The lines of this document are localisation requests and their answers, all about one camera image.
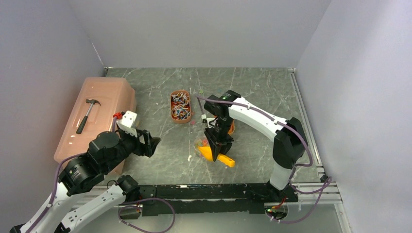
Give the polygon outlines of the orange plastic scoop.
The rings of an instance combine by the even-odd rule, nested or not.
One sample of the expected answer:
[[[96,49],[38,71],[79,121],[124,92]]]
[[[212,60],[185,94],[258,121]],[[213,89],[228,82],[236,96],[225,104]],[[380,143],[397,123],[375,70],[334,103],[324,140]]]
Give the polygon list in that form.
[[[198,150],[200,152],[200,154],[209,162],[213,162],[213,157],[212,157],[212,151],[211,148],[209,146],[202,146],[202,147],[198,147]],[[231,159],[230,157],[223,155],[223,154],[219,154],[216,161],[219,161],[223,164],[225,164],[227,167],[235,167],[236,162],[235,160]]]

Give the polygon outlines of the clear plastic jar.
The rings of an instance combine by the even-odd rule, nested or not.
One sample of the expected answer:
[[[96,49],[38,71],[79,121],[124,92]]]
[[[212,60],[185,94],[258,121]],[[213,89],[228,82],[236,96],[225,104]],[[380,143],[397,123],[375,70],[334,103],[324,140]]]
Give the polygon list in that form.
[[[199,148],[200,147],[208,147],[208,146],[209,146],[208,140],[204,135],[196,137],[195,140],[194,140],[194,143],[193,143],[195,153],[199,157],[203,157],[203,154],[201,153]]]

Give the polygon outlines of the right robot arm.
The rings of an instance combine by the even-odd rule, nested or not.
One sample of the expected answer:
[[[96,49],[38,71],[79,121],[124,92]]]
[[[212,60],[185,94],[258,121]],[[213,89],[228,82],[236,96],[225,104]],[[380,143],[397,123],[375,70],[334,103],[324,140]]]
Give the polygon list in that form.
[[[220,97],[211,95],[197,99],[204,101],[200,104],[200,109],[202,122],[206,124],[204,134],[213,162],[225,156],[231,149],[234,139],[229,131],[235,120],[262,133],[273,143],[275,166],[269,179],[268,196],[273,201],[282,200],[298,166],[297,161],[305,152],[310,152],[300,120],[270,114],[232,90],[226,91]]]

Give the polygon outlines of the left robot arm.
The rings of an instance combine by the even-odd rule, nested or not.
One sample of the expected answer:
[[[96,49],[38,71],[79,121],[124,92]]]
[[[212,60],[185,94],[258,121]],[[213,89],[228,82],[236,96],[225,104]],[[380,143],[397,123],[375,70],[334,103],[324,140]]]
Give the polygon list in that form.
[[[151,157],[160,141],[147,130],[137,130],[136,135],[123,130],[98,134],[85,153],[71,156],[59,164],[48,199],[27,223],[13,226],[10,232],[77,233],[112,207],[124,202],[135,203],[141,199],[140,187],[134,178],[124,175],[95,199],[72,209],[130,154]]]

